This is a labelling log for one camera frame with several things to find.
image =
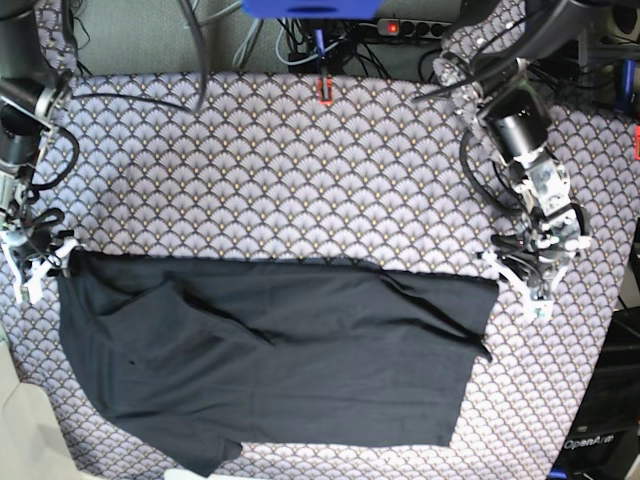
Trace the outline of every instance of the black t-shirt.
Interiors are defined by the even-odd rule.
[[[240,442],[449,443],[498,287],[374,268],[76,252],[60,335],[115,425],[210,474]]]

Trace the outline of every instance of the red switch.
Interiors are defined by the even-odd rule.
[[[387,24],[387,31],[390,35],[397,35],[400,32],[400,22],[389,22]]]

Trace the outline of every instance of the red clip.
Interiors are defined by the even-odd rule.
[[[330,78],[318,79],[318,99],[322,105],[333,105],[333,82]]]

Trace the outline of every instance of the patterned tablecloth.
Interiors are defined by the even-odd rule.
[[[57,5],[40,11],[48,55],[71,65]],[[463,125],[447,101],[413,105],[407,82],[219,74],[197,115],[122,100],[72,101],[61,119],[82,156],[39,206],[62,208],[91,250],[233,259],[365,259],[384,268],[497,278],[474,252],[509,228],[458,161]],[[91,90],[193,101],[193,75],[95,78]],[[502,285],[487,328],[492,364],[477,360],[450,448],[245,446],[219,473],[261,478],[542,479],[557,456],[597,361],[640,215],[633,126],[602,113],[552,109],[551,148],[592,217],[594,245],[557,292],[553,320],[526,323]],[[39,167],[66,161],[60,140]],[[473,166],[495,188],[481,147]],[[49,394],[78,465],[106,478],[160,478],[171,459],[103,420],[58,343],[55,283],[14,305],[2,268],[2,323],[23,380]]]

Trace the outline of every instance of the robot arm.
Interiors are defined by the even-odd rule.
[[[52,268],[62,267],[77,246],[70,235],[52,234],[63,212],[32,211],[39,193],[55,184],[33,184],[46,152],[42,138],[60,133],[72,143],[75,158],[79,154],[76,139],[51,122],[55,109],[69,97],[71,74],[59,75],[42,54],[34,3],[3,0],[0,6],[0,243],[19,303],[38,301],[42,279]]]
[[[483,3],[464,15],[459,27],[486,20],[498,2],[492,3],[491,9]],[[526,317],[548,319],[553,291],[591,238],[587,215],[570,198],[569,174],[547,148],[549,114],[526,68],[574,38],[600,8],[579,0],[538,3],[533,13],[529,9],[524,33],[499,55],[469,58],[453,52],[456,44],[449,42],[438,62],[441,82],[448,86],[444,91],[451,92],[470,132],[495,147],[494,161],[509,172],[509,187],[518,198],[514,233],[494,235],[492,250],[480,257],[522,294]],[[449,36],[455,32],[454,27]]]
[[[546,110],[526,82],[523,58],[540,58],[573,38],[597,11],[597,3],[530,1],[545,10],[512,47],[500,56],[473,59],[451,48],[440,59],[439,76],[456,103],[470,106],[463,118],[498,147],[501,162],[510,169],[513,190],[522,199],[521,228],[510,236],[495,236],[495,248],[484,258],[533,302],[531,310],[537,316],[544,317],[549,314],[551,292],[572,259],[588,245],[588,221],[571,203],[566,169],[546,149]],[[66,11],[66,0],[62,2]],[[62,222],[63,212],[32,212],[39,192],[55,184],[33,184],[38,161],[45,154],[42,137],[60,133],[74,146],[75,159],[79,153],[73,136],[51,122],[53,111],[69,98],[70,73],[59,75],[44,58],[35,3],[2,0],[0,6],[0,244],[15,276],[18,302],[39,300],[42,278],[50,269],[63,267],[78,245],[68,234],[52,233]],[[459,25],[481,23],[497,3],[474,0],[472,5],[479,8],[469,10],[472,15],[463,16]]]

